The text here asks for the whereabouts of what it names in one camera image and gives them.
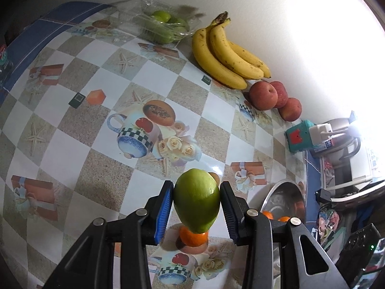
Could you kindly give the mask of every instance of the metal screw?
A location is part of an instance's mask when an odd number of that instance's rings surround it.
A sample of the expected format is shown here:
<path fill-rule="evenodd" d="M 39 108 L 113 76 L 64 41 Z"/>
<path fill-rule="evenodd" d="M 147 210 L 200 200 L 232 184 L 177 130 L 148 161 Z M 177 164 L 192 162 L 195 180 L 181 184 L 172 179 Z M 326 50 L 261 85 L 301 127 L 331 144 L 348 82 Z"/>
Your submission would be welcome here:
<path fill-rule="evenodd" d="M 247 215 L 249 216 L 257 216 L 258 215 L 258 211 L 253 209 L 253 208 L 250 208 L 247 210 Z"/>
<path fill-rule="evenodd" d="M 95 218 L 94 221 L 92 222 L 95 226 L 101 226 L 104 224 L 104 219 L 101 217 Z"/>
<path fill-rule="evenodd" d="M 145 208 L 139 208 L 138 210 L 136 210 L 136 215 L 138 216 L 147 215 L 147 210 Z"/>
<path fill-rule="evenodd" d="M 298 226 L 301 224 L 301 220 L 298 217 L 292 217 L 290 219 L 290 223 L 294 226 Z"/>

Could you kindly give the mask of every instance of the banana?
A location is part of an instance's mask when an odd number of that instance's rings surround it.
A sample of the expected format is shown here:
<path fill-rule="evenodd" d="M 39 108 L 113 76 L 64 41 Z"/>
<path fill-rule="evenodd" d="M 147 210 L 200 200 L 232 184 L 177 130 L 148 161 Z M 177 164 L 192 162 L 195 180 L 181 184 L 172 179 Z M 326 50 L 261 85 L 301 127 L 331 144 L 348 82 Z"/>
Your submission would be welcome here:
<path fill-rule="evenodd" d="M 260 58 L 256 57 L 253 53 L 247 51 L 241 46 L 232 43 L 231 41 L 229 41 L 229 44 L 230 47 L 234 50 L 234 52 L 238 54 L 241 58 L 243 58 L 246 62 L 250 63 L 251 65 L 254 65 L 255 67 L 260 68 L 263 71 L 263 75 L 265 78 L 271 77 L 270 69 Z"/>
<path fill-rule="evenodd" d="M 236 73 L 222 65 L 209 50 L 209 35 L 216 25 L 213 21 L 210 26 L 199 29 L 192 37 L 192 52 L 198 64 L 213 78 L 233 89 L 246 89 L 247 83 Z"/>
<path fill-rule="evenodd" d="M 224 30 L 224 27 L 229 23 L 230 19 L 228 18 L 223 23 L 215 26 L 210 32 L 209 39 L 215 56 L 222 64 L 238 75 L 247 79 L 261 79 L 264 76 L 263 71 L 246 62 L 230 47 Z"/>

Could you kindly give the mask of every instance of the power adapter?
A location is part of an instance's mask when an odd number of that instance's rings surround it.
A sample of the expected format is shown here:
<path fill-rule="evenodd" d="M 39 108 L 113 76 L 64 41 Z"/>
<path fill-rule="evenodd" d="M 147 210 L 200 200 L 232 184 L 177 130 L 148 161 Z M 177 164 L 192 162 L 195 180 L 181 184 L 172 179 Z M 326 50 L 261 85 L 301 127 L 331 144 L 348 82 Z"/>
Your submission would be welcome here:
<path fill-rule="evenodd" d="M 330 203 L 332 201 L 332 194 L 325 190 L 325 189 L 319 189 L 315 192 L 315 200 L 320 203 Z"/>

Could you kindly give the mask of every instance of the table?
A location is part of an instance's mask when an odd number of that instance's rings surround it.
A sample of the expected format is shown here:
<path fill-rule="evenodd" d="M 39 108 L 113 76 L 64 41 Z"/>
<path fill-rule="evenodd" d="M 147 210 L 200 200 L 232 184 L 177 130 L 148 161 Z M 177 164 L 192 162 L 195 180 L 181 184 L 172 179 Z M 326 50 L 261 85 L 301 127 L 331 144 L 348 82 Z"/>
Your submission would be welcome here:
<path fill-rule="evenodd" d="M 73 3 L 32 25 L 45 34 L 37 42 L 22 34 L 9 47 L 16 69 L 0 95 L 1 252 L 23 288 L 43 285 L 93 219 L 124 218 L 190 168 L 217 173 L 248 202 L 263 186 L 237 190 L 233 162 L 261 161 L 267 186 L 292 179 L 305 197 L 308 174 L 320 181 L 316 161 L 288 151 L 293 124 L 277 110 L 257 111 L 180 51 L 114 29 L 110 7 Z M 20 183 L 39 190 L 23 196 Z M 179 225 L 172 209 L 162 245 L 148 247 L 153 288 L 167 288 L 158 275 L 179 253 Z M 207 250 L 188 257 L 176 288 L 239 287 L 246 249 L 229 239 L 222 209 Z"/>

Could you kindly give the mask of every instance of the plastic bottle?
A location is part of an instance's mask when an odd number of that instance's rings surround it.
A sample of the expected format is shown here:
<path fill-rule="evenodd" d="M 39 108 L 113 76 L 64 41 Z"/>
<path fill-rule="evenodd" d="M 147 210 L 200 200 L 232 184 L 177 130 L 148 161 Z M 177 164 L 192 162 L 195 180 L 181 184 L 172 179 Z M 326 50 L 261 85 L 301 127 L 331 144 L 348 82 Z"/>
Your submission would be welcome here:
<path fill-rule="evenodd" d="M 8 59 L 6 44 L 3 36 L 0 36 L 0 90 L 12 71 L 12 62 Z"/>

